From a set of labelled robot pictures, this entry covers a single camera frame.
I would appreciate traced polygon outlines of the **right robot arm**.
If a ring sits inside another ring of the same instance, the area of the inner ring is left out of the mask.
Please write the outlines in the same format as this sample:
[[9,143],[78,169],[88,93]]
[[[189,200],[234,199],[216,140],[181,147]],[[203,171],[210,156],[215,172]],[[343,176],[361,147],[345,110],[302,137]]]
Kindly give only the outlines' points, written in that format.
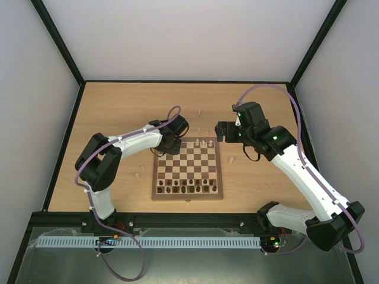
[[329,251],[355,229],[365,209],[335,190],[308,162],[297,140],[283,126],[270,127],[261,106],[246,102],[232,106],[236,121],[220,121],[217,141],[253,147],[259,157],[279,168],[311,205],[305,211],[269,202],[258,211],[259,227],[270,232],[276,227],[302,233],[323,251]]

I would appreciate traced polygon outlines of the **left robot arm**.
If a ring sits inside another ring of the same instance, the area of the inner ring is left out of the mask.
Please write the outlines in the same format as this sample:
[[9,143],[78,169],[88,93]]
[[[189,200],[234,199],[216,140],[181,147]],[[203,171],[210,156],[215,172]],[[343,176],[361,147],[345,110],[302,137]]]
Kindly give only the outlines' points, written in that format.
[[103,229],[117,230],[111,184],[120,162],[146,149],[178,154],[181,137],[188,130],[189,123],[176,114],[171,119],[153,120],[136,131],[119,136],[94,134],[75,163],[75,184],[83,187],[88,196],[90,220]]

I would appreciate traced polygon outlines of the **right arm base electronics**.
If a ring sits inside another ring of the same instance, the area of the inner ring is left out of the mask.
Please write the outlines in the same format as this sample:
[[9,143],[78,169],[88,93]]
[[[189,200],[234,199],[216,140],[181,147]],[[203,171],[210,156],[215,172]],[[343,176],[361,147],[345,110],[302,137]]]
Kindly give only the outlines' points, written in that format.
[[269,237],[260,238],[260,251],[266,255],[278,254],[280,248],[286,247],[289,242],[289,235],[291,230],[280,227],[280,232]]

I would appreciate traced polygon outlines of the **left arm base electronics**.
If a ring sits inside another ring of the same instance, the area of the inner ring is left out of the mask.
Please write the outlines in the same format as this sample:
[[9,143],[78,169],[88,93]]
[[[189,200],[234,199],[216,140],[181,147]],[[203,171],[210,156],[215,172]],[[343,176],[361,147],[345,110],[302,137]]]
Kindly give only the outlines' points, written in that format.
[[110,253],[114,249],[116,242],[121,241],[122,237],[122,234],[115,232],[113,232],[112,236],[98,237],[95,241],[94,250],[98,251],[99,245],[102,244],[100,252],[102,254]]

